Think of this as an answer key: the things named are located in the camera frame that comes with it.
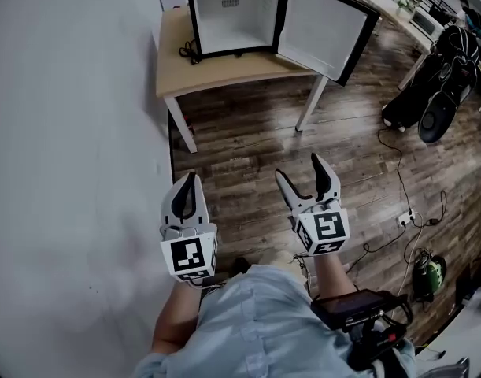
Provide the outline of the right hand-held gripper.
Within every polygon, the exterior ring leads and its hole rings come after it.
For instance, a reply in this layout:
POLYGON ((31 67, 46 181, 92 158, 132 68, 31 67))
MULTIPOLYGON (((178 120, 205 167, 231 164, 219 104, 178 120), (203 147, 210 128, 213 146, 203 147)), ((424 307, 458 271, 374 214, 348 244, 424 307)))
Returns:
POLYGON ((311 154, 315 172, 316 200, 301 195, 287 174, 275 170, 283 200, 294 217, 294 232, 309 256, 337 253, 350 239, 347 210, 340 205, 340 180, 333 168, 318 154, 311 154))

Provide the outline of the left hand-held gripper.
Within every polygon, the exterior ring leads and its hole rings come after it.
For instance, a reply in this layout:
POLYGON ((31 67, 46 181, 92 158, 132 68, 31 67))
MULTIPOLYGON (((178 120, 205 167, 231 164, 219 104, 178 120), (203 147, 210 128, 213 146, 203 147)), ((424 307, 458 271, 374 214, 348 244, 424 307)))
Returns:
MULTIPOLYGON (((165 194, 161 203, 163 225, 200 225, 209 222, 209 213, 200 177, 189 172, 165 194)), ((163 226, 161 249, 170 276, 179 282, 195 283, 215 275, 217 259, 216 226, 163 226)))

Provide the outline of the black mini fridge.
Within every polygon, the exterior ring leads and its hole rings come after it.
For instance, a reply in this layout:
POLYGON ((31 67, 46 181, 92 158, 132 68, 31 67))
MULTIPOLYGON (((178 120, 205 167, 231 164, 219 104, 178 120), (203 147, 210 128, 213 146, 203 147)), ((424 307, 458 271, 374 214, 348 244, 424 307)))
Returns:
POLYGON ((188 0, 203 58, 270 51, 346 85, 379 19, 358 0, 188 0))

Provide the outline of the person's left forearm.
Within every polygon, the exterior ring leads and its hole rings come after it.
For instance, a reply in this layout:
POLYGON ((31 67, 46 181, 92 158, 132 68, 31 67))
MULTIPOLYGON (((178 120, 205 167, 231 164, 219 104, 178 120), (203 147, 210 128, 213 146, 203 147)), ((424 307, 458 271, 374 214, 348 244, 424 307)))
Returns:
POLYGON ((158 316, 151 351, 173 354, 183 349, 198 323, 201 292, 188 283, 175 283, 158 316))

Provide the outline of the person's right forearm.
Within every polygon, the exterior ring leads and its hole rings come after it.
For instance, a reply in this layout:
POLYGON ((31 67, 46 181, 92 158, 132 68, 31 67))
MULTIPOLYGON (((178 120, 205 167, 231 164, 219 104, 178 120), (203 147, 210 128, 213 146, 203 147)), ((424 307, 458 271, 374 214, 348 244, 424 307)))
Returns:
POLYGON ((357 291, 337 254, 315 256, 313 261, 319 298, 335 298, 357 291))

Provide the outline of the person's black shoe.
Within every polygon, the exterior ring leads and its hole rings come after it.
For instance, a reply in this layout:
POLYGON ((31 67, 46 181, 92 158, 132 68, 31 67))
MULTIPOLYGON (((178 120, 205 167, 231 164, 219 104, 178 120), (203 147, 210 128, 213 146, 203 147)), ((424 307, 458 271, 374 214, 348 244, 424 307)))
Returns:
POLYGON ((245 274, 249 270, 251 264, 244 258, 236 258, 231 267, 231 275, 237 276, 239 274, 245 274))

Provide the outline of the white power strip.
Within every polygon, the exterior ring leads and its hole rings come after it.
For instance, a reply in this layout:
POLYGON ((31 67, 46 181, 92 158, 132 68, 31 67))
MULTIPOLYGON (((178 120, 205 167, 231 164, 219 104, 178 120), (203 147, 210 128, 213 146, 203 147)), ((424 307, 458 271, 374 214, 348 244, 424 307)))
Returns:
POLYGON ((402 227, 408 227, 410 224, 420 227, 420 222, 417 221, 418 218, 421 218, 421 215, 415 211, 414 209, 409 210, 408 212, 403 213, 399 217, 396 218, 397 225, 402 227))

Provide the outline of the person's light blue shirt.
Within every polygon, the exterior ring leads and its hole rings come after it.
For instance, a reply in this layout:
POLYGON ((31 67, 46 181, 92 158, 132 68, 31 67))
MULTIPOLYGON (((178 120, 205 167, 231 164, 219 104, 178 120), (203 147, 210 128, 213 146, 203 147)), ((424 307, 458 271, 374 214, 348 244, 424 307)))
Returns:
MULTIPOLYGON (((310 309, 294 274, 273 265, 247 273, 201 296, 197 327, 173 354, 150 352, 132 378, 377 378, 375 369, 348 364, 350 336, 329 329, 310 309)), ((394 351, 416 378, 413 345, 394 351)))

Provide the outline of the wooden table with white legs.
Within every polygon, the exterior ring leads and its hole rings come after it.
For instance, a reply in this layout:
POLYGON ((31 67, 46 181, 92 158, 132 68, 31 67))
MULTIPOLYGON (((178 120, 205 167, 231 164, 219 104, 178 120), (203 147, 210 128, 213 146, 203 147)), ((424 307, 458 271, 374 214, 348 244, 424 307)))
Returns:
POLYGON ((163 12, 157 50, 156 95, 162 98, 190 153, 198 151, 177 102, 179 96, 258 80, 310 76, 316 73, 274 54, 254 52, 236 58, 213 57, 192 65, 179 55, 191 40, 193 29, 187 8, 163 12))

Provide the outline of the green and black device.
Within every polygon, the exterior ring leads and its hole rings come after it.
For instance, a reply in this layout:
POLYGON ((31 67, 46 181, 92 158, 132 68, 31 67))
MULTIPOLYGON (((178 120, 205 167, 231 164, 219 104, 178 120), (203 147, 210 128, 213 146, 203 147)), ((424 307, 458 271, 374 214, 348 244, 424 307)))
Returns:
POLYGON ((446 260, 423 250, 413 269, 413 301, 433 302, 446 277, 446 260))

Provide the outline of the black office chair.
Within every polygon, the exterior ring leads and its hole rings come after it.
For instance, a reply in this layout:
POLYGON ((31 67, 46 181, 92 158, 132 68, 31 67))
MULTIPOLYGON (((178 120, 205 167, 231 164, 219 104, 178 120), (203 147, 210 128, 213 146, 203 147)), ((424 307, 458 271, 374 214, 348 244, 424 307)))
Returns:
POLYGON ((449 80, 442 85, 420 83, 407 86, 382 108, 384 124, 399 131, 412 126, 424 143, 436 143, 453 122, 461 103, 474 84, 460 85, 449 80))

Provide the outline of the white desk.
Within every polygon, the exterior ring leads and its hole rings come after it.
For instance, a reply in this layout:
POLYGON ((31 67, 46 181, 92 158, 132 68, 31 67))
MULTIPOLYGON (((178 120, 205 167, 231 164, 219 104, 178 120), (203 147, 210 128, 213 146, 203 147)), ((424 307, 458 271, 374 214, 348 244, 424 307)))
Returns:
POLYGON ((400 8, 394 0, 361 1, 366 2, 379 12, 381 19, 379 20, 378 32, 381 29, 384 20, 390 21, 398 30, 405 33, 410 38, 414 47, 420 52, 419 58, 398 85, 398 89, 402 91, 413 79, 425 57, 431 52, 433 43, 435 43, 441 35, 444 27, 428 13, 416 8, 415 16, 423 17, 423 23, 430 24, 434 28, 432 33, 426 32, 421 26, 413 22, 413 15, 400 8))

